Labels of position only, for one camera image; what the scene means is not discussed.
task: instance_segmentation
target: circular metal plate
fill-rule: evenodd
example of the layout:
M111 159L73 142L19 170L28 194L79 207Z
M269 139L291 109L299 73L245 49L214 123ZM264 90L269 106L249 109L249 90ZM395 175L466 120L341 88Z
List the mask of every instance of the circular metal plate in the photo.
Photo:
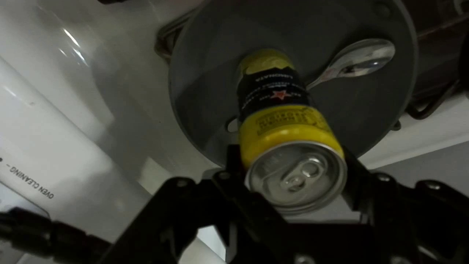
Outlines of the circular metal plate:
M318 75L344 46L387 38L393 62L365 78L313 88L315 106L338 141L363 154L394 125L406 106L416 71L416 41L398 0L212 0L180 35L170 66L170 97L187 138L224 164L237 141L225 123L237 115L237 63L249 51L284 51L300 76Z

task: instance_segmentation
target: spoon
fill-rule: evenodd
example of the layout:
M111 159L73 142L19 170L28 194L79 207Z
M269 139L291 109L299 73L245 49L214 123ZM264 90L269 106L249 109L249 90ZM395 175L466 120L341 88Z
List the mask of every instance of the spoon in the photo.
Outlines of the spoon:
M306 85L306 91L337 78L359 78L371 75L388 65L395 54L391 41L382 38L365 38L341 49L328 63L325 71Z

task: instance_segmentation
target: aluminum can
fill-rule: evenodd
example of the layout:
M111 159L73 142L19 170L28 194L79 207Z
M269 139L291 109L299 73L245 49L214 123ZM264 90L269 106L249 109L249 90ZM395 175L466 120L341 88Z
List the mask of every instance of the aluminum can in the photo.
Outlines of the aluminum can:
M283 214L324 207L344 188L344 153L288 57L272 49L239 65L239 142L247 186Z

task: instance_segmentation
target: black mechanical arm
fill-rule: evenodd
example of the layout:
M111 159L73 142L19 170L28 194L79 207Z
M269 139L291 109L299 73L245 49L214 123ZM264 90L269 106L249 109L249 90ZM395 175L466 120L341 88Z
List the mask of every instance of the black mechanical arm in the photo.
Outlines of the black mechanical arm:
M239 148L227 167L195 183L173 178L116 244L14 208L0 216L0 238L58 263L176 264L199 227L215 226L230 264L466 264L469 198L435 182L413 189L346 159L343 192L360 223L287 223L243 185Z

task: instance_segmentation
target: can lid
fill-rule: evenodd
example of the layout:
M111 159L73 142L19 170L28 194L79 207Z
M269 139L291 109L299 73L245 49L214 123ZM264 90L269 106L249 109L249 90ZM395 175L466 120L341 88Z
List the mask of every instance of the can lid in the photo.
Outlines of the can lid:
M315 142L288 142L264 153L247 172L247 186L281 214L324 207L346 183L346 163Z

